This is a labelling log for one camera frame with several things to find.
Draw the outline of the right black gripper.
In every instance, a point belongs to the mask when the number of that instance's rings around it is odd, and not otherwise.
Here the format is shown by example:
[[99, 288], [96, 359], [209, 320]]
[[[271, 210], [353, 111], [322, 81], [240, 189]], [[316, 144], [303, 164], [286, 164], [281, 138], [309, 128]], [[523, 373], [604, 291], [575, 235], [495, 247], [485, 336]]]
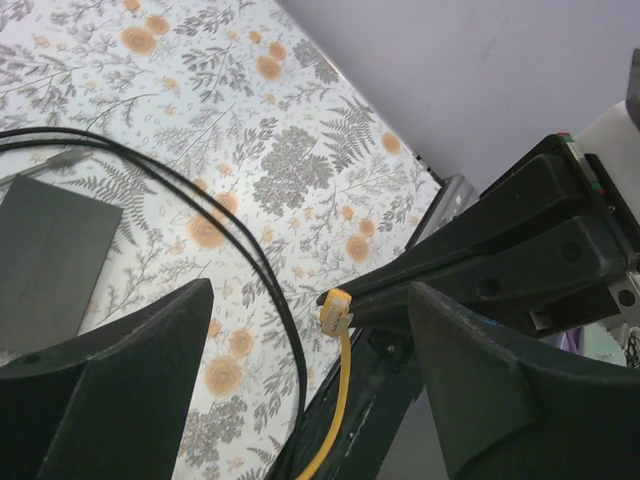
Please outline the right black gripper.
[[359, 325], [408, 327], [425, 283], [534, 338], [639, 324], [639, 227], [596, 156], [544, 138], [449, 225], [349, 284]]

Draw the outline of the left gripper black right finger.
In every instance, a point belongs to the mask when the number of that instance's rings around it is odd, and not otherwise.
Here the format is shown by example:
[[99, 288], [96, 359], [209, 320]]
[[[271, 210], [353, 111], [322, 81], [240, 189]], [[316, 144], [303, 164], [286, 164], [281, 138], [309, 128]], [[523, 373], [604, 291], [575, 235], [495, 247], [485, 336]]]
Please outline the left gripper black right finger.
[[452, 479], [635, 479], [639, 373], [571, 354], [423, 283], [408, 318]]

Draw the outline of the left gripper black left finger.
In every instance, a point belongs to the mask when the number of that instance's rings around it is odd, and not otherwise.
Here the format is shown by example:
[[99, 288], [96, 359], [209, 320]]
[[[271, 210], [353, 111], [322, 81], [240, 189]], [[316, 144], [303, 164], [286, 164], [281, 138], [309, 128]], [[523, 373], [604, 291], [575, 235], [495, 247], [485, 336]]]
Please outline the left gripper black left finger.
[[196, 279], [3, 366], [2, 478], [170, 478], [213, 302]]

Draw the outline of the black network switch box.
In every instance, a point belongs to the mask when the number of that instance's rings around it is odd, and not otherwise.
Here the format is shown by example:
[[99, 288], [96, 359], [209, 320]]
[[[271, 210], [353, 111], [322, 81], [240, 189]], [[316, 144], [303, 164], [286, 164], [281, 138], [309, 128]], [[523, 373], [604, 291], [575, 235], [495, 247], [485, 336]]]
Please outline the black network switch box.
[[18, 176], [1, 203], [1, 348], [31, 353], [79, 331], [119, 207]]

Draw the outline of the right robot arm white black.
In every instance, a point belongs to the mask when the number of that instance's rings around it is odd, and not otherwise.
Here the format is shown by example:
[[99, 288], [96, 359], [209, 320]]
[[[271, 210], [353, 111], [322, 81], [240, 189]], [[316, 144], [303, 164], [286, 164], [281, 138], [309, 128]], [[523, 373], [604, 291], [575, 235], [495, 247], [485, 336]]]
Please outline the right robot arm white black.
[[424, 283], [535, 338], [639, 321], [639, 69], [578, 135], [551, 134], [483, 192], [448, 178], [406, 250], [342, 285], [357, 328], [406, 330]]

